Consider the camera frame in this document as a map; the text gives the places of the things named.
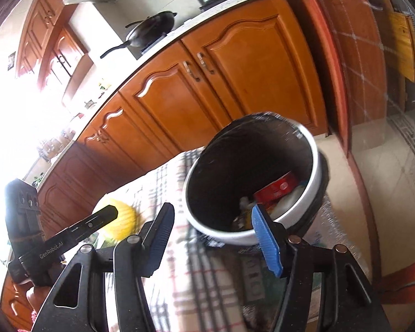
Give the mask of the person's left hand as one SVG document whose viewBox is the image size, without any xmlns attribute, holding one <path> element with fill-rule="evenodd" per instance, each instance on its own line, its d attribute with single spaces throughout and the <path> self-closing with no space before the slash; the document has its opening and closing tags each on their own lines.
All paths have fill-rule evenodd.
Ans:
<svg viewBox="0 0 415 332">
<path fill-rule="evenodd" d="M 36 313 L 40 311 L 50 291 L 51 288 L 49 286 L 33 286 L 27 290 L 27 301 Z"/>
</svg>

